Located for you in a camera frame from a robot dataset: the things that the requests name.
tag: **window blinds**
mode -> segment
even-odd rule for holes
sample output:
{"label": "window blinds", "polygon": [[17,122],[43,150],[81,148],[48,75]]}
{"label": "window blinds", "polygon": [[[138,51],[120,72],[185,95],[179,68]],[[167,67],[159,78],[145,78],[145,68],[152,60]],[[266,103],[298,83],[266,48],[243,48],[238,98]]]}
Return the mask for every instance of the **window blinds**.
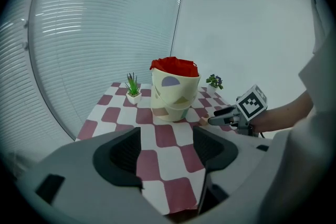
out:
{"label": "window blinds", "polygon": [[73,136],[107,87],[170,55],[180,0],[33,0],[29,44],[54,115]]}
{"label": "window blinds", "polygon": [[2,157],[38,162],[73,140],[43,106],[32,82],[23,42],[31,0],[8,0],[0,18],[0,145]]}

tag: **flower pot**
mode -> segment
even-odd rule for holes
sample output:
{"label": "flower pot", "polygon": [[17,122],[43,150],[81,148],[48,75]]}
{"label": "flower pot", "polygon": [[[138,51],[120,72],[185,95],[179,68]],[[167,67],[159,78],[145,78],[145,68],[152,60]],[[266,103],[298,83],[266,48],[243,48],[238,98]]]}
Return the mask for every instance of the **flower pot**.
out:
{"label": "flower pot", "polygon": [[208,85],[208,87],[206,88],[206,92],[207,94],[209,94],[210,96],[213,96],[216,92],[217,88],[212,87],[210,84]]}
{"label": "flower pot", "polygon": [[130,101],[131,104],[137,104],[141,100],[141,92],[136,97],[130,96],[128,93],[126,94],[128,101]]}

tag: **red tissue paper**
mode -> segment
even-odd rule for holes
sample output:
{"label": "red tissue paper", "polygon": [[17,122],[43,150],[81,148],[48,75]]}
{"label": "red tissue paper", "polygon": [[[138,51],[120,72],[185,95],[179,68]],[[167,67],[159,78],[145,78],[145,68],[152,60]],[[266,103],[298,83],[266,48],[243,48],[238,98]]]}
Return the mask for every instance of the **red tissue paper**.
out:
{"label": "red tissue paper", "polygon": [[178,76],[198,77],[197,65],[193,61],[177,59],[176,57],[153,60],[150,70],[152,68]]}

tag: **pink and white checkered cloth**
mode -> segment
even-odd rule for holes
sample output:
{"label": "pink and white checkered cloth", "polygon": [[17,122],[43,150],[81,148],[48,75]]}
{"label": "pink and white checkered cloth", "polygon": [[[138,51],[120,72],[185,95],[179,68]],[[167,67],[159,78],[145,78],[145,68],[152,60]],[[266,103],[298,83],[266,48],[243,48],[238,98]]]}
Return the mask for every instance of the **pink and white checkered cloth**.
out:
{"label": "pink and white checkered cloth", "polygon": [[[193,147],[192,128],[199,125],[201,117],[212,115],[226,102],[217,93],[210,97],[206,88],[200,87],[186,118],[166,122],[152,114],[151,85],[139,86],[142,98],[133,105],[126,98],[125,84],[113,83],[93,108],[76,141],[141,127],[142,151],[136,171],[143,180],[143,196],[163,215],[196,209],[205,169]],[[235,133],[230,126],[220,128]]]}

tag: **white wall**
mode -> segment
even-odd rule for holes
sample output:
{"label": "white wall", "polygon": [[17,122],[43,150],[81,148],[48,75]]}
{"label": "white wall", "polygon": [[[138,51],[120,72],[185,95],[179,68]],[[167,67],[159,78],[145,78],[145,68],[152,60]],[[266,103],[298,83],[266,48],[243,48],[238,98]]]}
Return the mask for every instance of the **white wall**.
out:
{"label": "white wall", "polygon": [[258,84],[272,109],[305,90],[314,42],[311,0],[182,0],[172,56],[193,60],[201,84],[221,76],[229,103]]}

